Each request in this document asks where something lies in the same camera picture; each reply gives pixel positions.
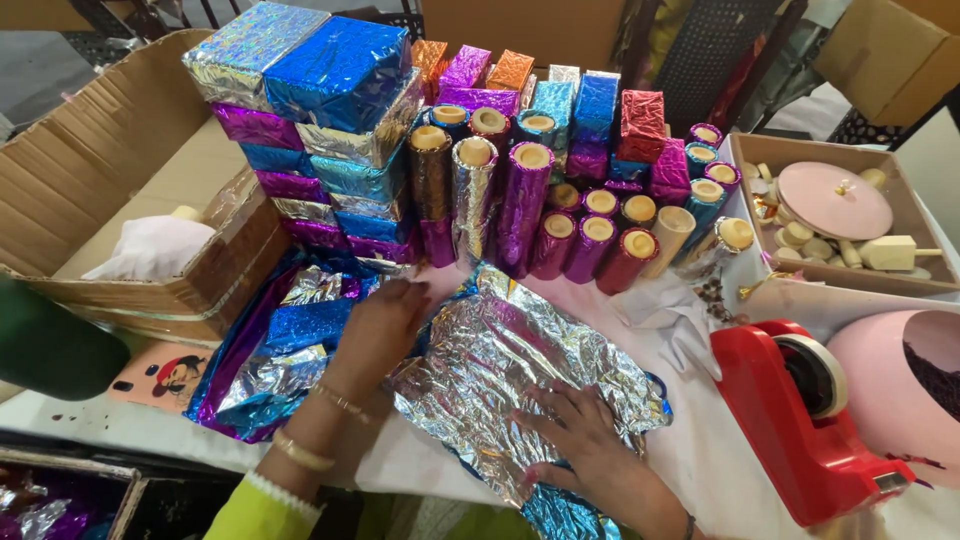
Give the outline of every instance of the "pink bowl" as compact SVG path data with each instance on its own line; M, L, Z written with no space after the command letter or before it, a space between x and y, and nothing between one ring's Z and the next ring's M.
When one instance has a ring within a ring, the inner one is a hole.
M913 310L860 319L827 345L847 373L847 410L872 452L938 461L946 470L908 464L919 479L960 489L960 422L913 376L904 340L940 369L960 370L960 314Z

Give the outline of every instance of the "red tape dispenser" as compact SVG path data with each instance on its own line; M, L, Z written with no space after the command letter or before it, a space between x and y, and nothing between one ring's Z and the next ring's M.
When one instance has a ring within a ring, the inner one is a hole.
M826 347L785 319L710 335L716 383L801 527L903 492L916 475L870 453L847 413L847 378Z

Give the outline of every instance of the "gold bangle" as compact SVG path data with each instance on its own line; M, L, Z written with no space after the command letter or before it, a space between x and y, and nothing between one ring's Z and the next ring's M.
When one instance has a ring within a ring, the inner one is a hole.
M311 471L317 471L318 473L328 470L330 467L333 467L335 463L333 459L305 450L281 429L274 431L274 448L287 454L287 457L294 460L294 462L301 467L305 467Z
M314 384L313 388L310 388L310 393L317 396L326 396L326 398L329 399L334 405L340 407L341 409L352 414L353 416L356 416L357 419L359 419L360 422L363 422L364 424L369 424L371 422L370 415L364 412L362 408L347 401L346 398L344 398L343 396L340 396L339 394L335 393L333 390L330 390L326 386L323 386L319 382Z

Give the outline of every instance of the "orange foil-wrapped box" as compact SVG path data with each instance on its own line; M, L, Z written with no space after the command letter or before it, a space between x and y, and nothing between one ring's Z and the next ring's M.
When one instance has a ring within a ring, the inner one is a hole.
M410 52L414 67L420 68L423 77L423 100L426 105L433 105L440 93L440 75L447 65L447 60L444 59L446 41L418 39L414 41Z
M534 68L533 57L514 51L503 51L500 61L487 78L487 88L494 90L522 90L530 71Z

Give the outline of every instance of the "stack of wrapped boxes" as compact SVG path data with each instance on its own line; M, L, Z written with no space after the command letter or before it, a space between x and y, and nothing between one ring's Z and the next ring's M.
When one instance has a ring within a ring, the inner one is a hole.
M304 244L416 263L406 137L420 72L406 29L260 2L183 57Z

